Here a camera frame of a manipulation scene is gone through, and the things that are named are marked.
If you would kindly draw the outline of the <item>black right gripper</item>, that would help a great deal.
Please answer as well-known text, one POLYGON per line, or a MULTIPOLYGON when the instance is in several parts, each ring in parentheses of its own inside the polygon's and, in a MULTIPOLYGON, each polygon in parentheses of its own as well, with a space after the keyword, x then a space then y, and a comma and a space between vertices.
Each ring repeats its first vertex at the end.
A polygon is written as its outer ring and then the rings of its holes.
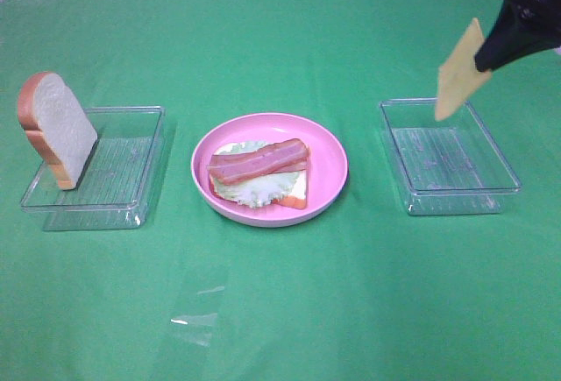
POLYGON ((474 55, 478 70, 494 71, 522 57, 560 46, 560 0, 503 1, 493 29, 474 55), (542 32, 525 30, 522 19, 542 32))

